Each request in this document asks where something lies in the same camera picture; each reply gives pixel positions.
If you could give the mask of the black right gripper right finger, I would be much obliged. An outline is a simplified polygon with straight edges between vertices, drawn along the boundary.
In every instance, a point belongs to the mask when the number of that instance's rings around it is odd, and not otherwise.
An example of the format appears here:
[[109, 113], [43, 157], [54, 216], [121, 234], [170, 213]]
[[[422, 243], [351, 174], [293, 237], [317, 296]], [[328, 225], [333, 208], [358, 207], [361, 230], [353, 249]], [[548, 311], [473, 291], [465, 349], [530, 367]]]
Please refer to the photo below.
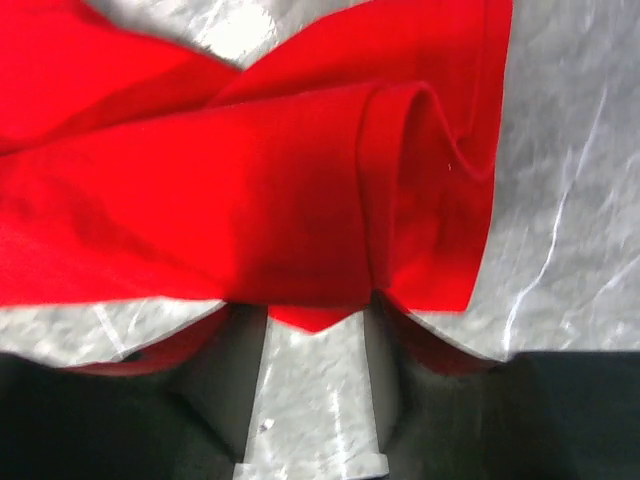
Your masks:
[[375, 294], [364, 339], [392, 479], [635, 479], [639, 356], [475, 356]]

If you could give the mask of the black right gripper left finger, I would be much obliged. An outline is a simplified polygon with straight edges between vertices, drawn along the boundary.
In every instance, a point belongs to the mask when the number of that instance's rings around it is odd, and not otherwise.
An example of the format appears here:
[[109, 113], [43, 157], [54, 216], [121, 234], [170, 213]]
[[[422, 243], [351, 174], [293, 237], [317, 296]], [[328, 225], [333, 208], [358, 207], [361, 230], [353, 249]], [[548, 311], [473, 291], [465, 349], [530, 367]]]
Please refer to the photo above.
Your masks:
[[120, 362], [1, 357], [5, 479], [230, 479], [244, 460], [266, 311], [227, 305]]

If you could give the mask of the bright red t-shirt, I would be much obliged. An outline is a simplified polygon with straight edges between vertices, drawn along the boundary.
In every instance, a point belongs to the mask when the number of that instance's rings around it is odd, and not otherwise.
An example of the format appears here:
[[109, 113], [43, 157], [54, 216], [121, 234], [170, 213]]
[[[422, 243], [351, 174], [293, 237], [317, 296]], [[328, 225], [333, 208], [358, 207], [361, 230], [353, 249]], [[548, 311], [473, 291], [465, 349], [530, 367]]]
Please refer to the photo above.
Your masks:
[[1, 302], [461, 312], [485, 250], [509, 1], [369, 1], [249, 69], [82, 1], [1, 5]]

